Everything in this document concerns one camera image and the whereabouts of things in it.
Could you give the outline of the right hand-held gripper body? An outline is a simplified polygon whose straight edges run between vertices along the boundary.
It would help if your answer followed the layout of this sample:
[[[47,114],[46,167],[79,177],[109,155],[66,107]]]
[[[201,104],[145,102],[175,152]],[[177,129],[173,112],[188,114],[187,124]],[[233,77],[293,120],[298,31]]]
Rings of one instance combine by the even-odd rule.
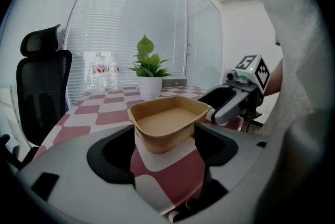
[[[270,71],[262,56],[246,55],[226,74],[225,84],[232,87],[241,100],[249,100],[256,94],[256,103],[263,103],[264,91],[268,85]]]

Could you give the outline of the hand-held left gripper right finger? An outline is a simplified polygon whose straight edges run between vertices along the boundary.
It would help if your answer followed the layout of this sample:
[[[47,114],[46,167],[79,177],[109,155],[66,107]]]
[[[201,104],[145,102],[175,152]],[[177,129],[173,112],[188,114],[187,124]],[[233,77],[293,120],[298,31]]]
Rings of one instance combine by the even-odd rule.
[[[196,209],[180,213],[175,222],[254,222],[285,136],[238,132],[210,124],[195,125],[195,144],[205,163]]]

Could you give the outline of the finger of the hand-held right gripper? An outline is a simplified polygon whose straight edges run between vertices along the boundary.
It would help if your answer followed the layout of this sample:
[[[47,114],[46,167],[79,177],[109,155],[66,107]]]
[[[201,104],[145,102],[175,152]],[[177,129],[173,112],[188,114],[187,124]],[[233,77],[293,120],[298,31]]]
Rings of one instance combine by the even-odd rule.
[[[246,108],[249,92],[230,85],[211,89],[199,101],[214,109],[210,120],[213,124],[224,124],[239,116]]]
[[[257,108],[263,103],[263,97],[260,94],[250,94],[246,102],[246,107],[242,113],[242,118],[247,122],[247,128],[250,128],[253,120],[261,116],[261,113],[257,112]]]

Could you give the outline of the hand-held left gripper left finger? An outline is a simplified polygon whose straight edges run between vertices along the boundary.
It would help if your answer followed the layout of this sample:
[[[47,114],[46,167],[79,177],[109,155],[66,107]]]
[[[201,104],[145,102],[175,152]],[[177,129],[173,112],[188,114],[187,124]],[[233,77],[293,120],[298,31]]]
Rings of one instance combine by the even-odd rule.
[[[17,173],[60,224],[169,224],[136,192],[133,125],[60,142]]]

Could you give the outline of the brown plastic tray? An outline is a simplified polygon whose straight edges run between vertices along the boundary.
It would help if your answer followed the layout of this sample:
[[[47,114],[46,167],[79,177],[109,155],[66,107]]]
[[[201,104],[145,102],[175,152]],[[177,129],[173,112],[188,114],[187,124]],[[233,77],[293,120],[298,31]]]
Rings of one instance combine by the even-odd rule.
[[[210,107],[183,96],[137,103],[129,108],[129,117],[147,151],[163,154],[194,134],[194,124],[205,121]]]

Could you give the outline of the person's right forearm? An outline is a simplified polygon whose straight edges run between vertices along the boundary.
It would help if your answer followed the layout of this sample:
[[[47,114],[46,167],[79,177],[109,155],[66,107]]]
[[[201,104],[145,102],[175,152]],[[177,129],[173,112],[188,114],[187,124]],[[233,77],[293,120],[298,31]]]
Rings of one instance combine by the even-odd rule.
[[[270,75],[269,83],[264,91],[264,96],[270,96],[281,90],[283,80],[283,60],[280,60],[276,68]]]

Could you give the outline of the person's grey sweatshirt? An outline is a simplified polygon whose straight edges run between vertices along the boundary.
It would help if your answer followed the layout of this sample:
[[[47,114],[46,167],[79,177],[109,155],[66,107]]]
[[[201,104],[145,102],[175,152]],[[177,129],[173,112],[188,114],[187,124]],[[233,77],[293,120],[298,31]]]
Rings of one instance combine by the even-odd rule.
[[[261,129],[284,129],[275,170],[258,202],[257,223],[335,222],[335,59],[316,0],[263,0],[282,51],[283,80]]]

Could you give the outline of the beige drawer box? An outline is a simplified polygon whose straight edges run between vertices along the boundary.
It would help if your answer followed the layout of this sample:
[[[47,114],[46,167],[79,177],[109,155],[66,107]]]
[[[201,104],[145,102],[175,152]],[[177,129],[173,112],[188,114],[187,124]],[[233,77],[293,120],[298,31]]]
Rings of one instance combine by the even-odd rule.
[[[175,88],[187,86],[187,78],[164,77],[162,80],[162,88]]]

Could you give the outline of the black mesh office chair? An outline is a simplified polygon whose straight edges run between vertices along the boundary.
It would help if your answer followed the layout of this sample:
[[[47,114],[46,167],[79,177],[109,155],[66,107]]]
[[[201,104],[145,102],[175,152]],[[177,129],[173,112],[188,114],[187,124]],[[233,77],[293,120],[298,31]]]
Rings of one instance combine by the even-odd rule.
[[[72,53],[59,50],[60,25],[27,34],[20,46],[24,56],[16,69],[18,109],[26,139],[33,144],[23,161],[8,149],[9,135],[0,137],[0,153],[16,169],[32,161],[52,128],[65,114],[65,92]]]

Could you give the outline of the green plant in white pot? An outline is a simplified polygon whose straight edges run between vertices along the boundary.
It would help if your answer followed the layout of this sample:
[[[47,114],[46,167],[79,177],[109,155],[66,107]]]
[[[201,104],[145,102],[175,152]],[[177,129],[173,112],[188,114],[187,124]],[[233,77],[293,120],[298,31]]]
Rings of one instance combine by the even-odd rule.
[[[162,68],[169,59],[161,59],[153,53],[154,43],[144,34],[137,43],[136,58],[132,61],[133,67],[128,68],[135,72],[138,89],[143,101],[151,101],[160,97],[163,78],[170,76],[168,68]]]

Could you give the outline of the clear water bottle red label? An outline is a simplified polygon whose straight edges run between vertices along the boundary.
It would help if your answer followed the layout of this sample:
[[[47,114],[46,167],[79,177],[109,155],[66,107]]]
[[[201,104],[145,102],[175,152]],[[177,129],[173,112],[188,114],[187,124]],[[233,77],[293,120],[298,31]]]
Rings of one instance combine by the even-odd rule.
[[[102,77],[102,82],[103,82],[103,87],[107,88],[108,86],[108,66],[107,66],[107,62],[105,59],[105,56],[101,56],[101,61],[102,61],[102,72],[101,72],[101,77]]]
[[[95,52],[95,58],[92,61],[92,80],[93,80],[93,86],[94,90],[99,91],[101,89],[101,82],[100,82],[100,77],[99,77],[99,67],[98,64],[101,60],[101,52],[96,51]]]
[[[118,73],[117,53],[112,51],[108,60],[108,86],[112,91],[118,90]]]

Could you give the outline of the white window blinds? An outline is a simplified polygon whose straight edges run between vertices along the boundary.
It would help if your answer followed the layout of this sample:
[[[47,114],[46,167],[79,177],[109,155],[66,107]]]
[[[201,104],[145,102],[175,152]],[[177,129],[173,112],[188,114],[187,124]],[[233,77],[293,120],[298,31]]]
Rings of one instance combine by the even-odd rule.
[[[221,14],[210,0],[78,0],[64,46],[73,59],[68,99],[74,105],[93,89],[91,62],[100,52],[117,56],[120,87],[136,86],[131,70],[137,44],[154,44],[163,67],[191,86],[219,84],[222,64]]]

